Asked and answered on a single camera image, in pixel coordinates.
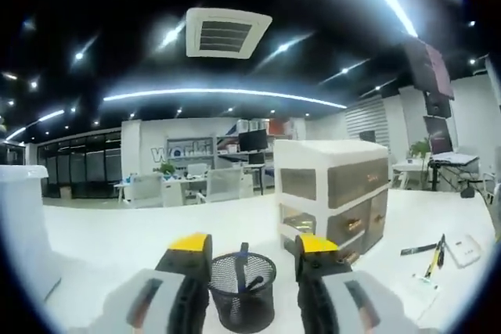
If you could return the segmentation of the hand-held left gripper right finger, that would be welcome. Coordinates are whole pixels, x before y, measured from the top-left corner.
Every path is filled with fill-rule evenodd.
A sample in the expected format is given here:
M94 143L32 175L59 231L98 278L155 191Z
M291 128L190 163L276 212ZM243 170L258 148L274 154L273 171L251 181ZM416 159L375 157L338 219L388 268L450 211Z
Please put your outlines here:
M404 332L401 300L371 275L353 271L333 242L297 235L295 273L306 333Z

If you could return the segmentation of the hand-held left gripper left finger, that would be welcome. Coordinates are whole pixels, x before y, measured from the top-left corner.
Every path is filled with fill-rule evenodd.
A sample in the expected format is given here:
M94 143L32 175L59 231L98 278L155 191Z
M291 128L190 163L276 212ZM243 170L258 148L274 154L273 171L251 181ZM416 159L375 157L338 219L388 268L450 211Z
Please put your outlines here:
M212 238L173 242L153 269L117 287L103 306L103 333L201 333L209 302Z

